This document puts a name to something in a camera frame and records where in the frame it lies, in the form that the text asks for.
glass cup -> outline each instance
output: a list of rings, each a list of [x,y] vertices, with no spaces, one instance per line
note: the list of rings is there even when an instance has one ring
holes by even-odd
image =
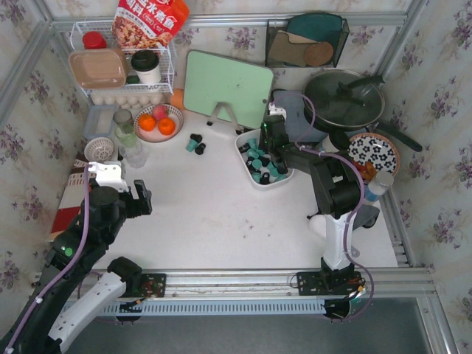
[[[142,143],[138,140],[136,144],[132,147],[120,146],[119,154],[128,163],[129,167],[132,168],[141,168],[145,165],[148,156],[142,147]]]
[[[133,115],[128,109],[119,109],[113,115],[113,120],[117,124],[115,136],[127,148],[132,148],[138,137],[134,133]]]

floral wallpaper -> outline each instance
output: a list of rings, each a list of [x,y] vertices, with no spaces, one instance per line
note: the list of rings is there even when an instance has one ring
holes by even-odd
[[[44,0],[54,17],[113,16],[118,0]],[[410,0],[186,0],[193,14],[403,11]]]
[[[88,106],[44,49],[0,130],[0,336],[27,301],[81,139]]]
[[[0,88],[36,24],[38,19],[26,0],[0,1]]]
[[[372,74],[380,64],[395,34],[394,26],[352,26],[338,69]],[[175,87],[183,88],[187,54],[192,49],[264,65],[266,59],[265,27],[188,28],[174,39],[177,48]],[[276,89],[303,89],[310,76],[320,68],[273,68]]]
[[[472,353],[472,1],[427,1],[386,76],[383,118],[402,144],[394,185],[417,266],[436,282],[461,354]]]

white table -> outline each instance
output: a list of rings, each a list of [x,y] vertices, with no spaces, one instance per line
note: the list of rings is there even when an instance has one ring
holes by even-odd
[[[184,112],[173,139],[145,143],[146,165],[127,168],[125,179],[143,179],[152,191],[153,213],[126,220],[116,241],[94,266],[104,269],[125,256],[145,269],[319,268],[325,240],[307,215],[317,211],[310,176],[295,171],[289,183],[258,191],[235,149],[234,130]],[[204,137],[204,155],[185,150],[191,133]],[[353,245],[368,267],[396,267],[381,213],[371,229],[353,233]]]

black and white plate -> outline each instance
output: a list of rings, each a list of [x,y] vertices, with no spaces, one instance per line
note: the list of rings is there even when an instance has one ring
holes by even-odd
[[[376,133],[361,133],[353,136],[349,156],[359,164],[373,163],[377,171],[387,171],[395,176],[400,168],[400,154],[385,136]]]

cutting board stand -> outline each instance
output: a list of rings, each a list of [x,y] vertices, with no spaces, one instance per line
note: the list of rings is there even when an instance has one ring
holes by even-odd
[[[218,118],[218,115],[219,115],[222,108],[225,108],[226,112],[228,112],[228,115],[229,115],[229,118],[231,119],[231,122],[229,122],[225,119]],[[233,112],[233,110],[231,109],[231,107],[229,106],[228,103],[218,102],[215,109],[212,112],[212,115],[208,118],[208,122],[206,123],[206,125],[211,127],[213,125],[213,123],[217,122],[218,120],[223,122],[223,123],[231,125],[236,130],[237,135],[239,135],[243,132],[243,129],[237,123],[235,113]]]

